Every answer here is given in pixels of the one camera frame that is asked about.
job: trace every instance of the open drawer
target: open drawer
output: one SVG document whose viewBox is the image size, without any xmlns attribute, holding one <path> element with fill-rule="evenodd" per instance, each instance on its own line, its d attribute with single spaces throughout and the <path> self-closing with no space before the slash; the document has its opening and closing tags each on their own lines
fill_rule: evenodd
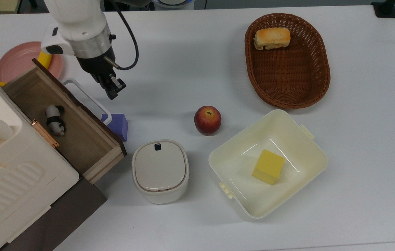
<svg viewBox="0 0 395 251">
<path fill-rule="evenodd" d="M 94 184 L 118 163 L 126 150 L 123 142 L 34 59 L 35 67 L 3 86 L 3 90 L 30 120 L 46 129 L 46 108 L 61 105 L 66 132 L 53 136 L 58 152 Z"/>
</svg>

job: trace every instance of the black cable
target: black cable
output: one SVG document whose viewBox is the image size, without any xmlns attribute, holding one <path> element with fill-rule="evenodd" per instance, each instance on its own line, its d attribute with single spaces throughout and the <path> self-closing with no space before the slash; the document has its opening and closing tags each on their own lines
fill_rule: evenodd
<svg viewBox="0 0 395 251">
<path fill-rule="evenodd" d="M 132 33 L 131 28 L 129 27 L 128 22 L 126 22 L 125 17 L 123 16 L 123 14 L 121 13 L 120 9 L 118 8 L 118 6 L 116 5 L 114 0 L 110 0 L 111 4 L 113 5 L 114 9 L 118 12 L 118 15 L 120 16 L 120 18 L 122 19 L 122 21 L 124 22 L 126 29 L 128 29 L 129 35 L 131 35 L 132 41 L 134 42 L 134 49 L 135 49 L 135 59 L 134 59 L 134 63 L 132 63 L 132 65 L 128 66 L 128 67 L 118 67 L 118 70 L 129 70 L 133 67 L 135 67 L 135 65 L 137 64 L 137 62 L 139 61 L 139 46 L 137 45 L 137 41 L 135 40 L 134 34 Z"/>
</svg>

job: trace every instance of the purple sponge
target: purple sponge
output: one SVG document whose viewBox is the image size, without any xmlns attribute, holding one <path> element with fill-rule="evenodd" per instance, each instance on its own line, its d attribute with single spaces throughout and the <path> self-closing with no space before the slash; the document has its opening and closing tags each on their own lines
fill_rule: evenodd
<svg viewBox="0 0 395 251">
<path fill-rule="evenodd" d="M 111 114 L 113 120 L 107 125 L 122 141 L 128 139 L 128 121 L 124 114 Z M 102 122 L 108 118 L 108 115 L 102 114 Z"/>
</svg>

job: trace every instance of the bread roll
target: bread roll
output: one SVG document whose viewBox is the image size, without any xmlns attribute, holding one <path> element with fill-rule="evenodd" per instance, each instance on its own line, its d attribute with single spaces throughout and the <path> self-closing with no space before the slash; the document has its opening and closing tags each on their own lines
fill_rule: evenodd
<svg viewBox="0 0 395 251">
<path fill-rule="evenodd" d="M 262 51 L 287 47 L 290 43 L 290 32 L 286 28 L 269 28 L 258 30 L 255 34 L 255 48 Z"/>
</svg>

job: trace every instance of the pink plate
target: pink plate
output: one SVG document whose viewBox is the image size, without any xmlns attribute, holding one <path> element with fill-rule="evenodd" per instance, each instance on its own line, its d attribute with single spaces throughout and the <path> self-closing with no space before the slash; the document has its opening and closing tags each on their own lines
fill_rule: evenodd
<svg viewBox="0 0 395 251">
<path fill-rule="evenodd" d="M 9 50 L 0 60 L 0 81 L 9 82 L 25 73 L 34 66 L 32 59 L 38 59 L 41 52 L 41 42 L 20 44 Z M 58 78 L 63 70 L 61 55 L 52 55 L 49 72 Z"/>
</svg>

